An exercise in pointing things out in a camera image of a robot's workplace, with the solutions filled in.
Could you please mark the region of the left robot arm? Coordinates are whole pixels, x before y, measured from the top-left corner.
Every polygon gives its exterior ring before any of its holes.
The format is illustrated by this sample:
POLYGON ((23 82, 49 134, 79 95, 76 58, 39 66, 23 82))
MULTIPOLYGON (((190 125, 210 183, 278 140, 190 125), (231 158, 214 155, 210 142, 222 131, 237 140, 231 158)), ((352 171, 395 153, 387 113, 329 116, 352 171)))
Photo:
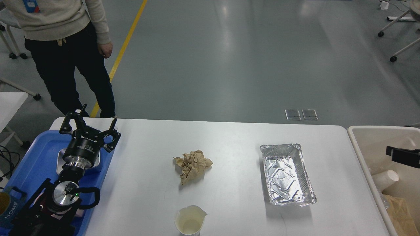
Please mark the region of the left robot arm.
POLYGON ((108 130, 89 127, 69 112, 59 130, 41 133, 4 191, 25 193, 7 236, 83 236, 121 134, 114 118, 108 130))

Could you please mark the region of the person's hand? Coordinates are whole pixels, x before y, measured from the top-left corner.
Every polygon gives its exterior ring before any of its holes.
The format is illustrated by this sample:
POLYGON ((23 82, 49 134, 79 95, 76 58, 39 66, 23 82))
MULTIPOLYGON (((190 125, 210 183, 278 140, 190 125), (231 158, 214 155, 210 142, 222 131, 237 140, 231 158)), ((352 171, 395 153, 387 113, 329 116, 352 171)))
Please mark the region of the person's hand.
POLYGON ((114 45, 112 42, 108 42, 106 44, 97 44, 99 54, 102 55, 103 58, 108 59, 111 57, 114 49, 114 45))

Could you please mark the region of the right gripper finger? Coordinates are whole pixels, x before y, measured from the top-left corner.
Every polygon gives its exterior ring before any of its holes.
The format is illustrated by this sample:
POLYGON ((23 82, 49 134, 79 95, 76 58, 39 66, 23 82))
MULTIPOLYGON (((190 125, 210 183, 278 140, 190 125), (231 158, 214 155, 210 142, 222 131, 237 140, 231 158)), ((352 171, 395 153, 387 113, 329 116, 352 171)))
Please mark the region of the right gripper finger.
POLYGON ((387 146, 386 155, 391 157, 391 160, 409 167, 420 168, 420 150, 401 149, 392 146, 387 146))

